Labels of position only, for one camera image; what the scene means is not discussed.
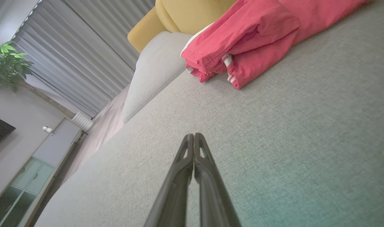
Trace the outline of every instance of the yellow cushion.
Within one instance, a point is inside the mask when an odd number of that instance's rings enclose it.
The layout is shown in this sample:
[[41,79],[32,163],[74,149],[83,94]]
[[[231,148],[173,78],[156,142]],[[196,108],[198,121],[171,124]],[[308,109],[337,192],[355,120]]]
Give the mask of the yellow cushion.
[[169,32],[181,32],[179,28],[176,26],[168,12],[166,11],[166,8],[163,5],[162,0],[156,0],[156,12],[157,16],[161,20],[162,24],[164,27],[169,31]]
[[130,30],[127,39],[140,53],[150,40],[163,31],[166,31],[166,28],[157,16],[156,7],[153,7],[146,16]]
[[164,6],[168,14],[167,17],[169,17],[169,19],[166,20],[171,20],[180,32],[196,34],[220,18],[235,1],[236,0],[156,0],[156,6],[158,5],[157,3]]

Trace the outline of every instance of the curtain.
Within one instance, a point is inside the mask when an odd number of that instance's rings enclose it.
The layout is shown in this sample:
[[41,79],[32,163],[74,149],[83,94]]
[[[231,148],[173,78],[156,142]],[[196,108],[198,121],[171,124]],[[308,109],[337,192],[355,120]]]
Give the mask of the curtain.
[[37,78],[90,116],[133,77],[133,68],[124,62],[126,50],[119,56],[61,0],[40,2],[14,41],[19,52],[28,53],[24,57],[34,63],[31,69]]
[[154,7],[155,0],[64,0],[133,69],[139,52],[129,31]]

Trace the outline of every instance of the white ribbed plant pot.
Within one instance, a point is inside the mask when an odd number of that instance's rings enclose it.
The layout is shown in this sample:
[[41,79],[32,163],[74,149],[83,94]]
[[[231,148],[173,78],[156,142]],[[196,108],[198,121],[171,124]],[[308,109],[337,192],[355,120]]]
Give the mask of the white ribbed plant pot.
[[88,132],[90,128],[94,125],[94,122],[91,119],[88,119],[84,114],[78,112],[72,119],[77,125],[81,127],[84,132]]

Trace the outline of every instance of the tree trunk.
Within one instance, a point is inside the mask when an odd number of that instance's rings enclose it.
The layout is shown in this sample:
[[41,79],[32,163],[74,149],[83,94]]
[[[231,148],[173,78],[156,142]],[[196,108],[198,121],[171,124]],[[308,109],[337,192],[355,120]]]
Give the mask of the tree trunk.
[[45,95],[44,93],[42,93],[41,91],[39,91],[38,89],[32,87],[30,84],[28,84],[27,82],[25,81],[21,81],[19,82],[19,84],[30,90],[32,93],[34,93],[35,95],[37,95],[39,98],[45,100],[47,103],[49,103],[50,105],[52,105],[53,107],[55,107],[56,109],[60,110],[62,113],[64,113],[65,115],[67,115],[70,119],[73,119],[75,114],[68,110],[67,108],[65,108],[64,106],[60,105],[59,103],[55,102],[55,100],[51,99],[49,96]]

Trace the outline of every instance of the gray fabric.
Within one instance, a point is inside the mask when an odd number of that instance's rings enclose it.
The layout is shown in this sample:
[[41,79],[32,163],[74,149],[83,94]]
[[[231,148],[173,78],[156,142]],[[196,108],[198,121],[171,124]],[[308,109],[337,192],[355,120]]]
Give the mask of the gray fabric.
[[34,63],[35,76],[90,116],[133,76],[134,70],[60,0],[40,2],[14,40]]
[[123,105],[124,122],[185,70],[185,59],[179,55],[191,37],[190,34],[161,32],[143,49]]
[[139,52],[127,40],[129,31],[153,7],[155,0],[63,0],[107,42],[133,70]]
[[[201,132],[242,226],[384,226],[384,0],[234,89],[187,72],[57,191],[40,226],[143,226],[178,146]],[[198,185],[188,227],[199,226]]]

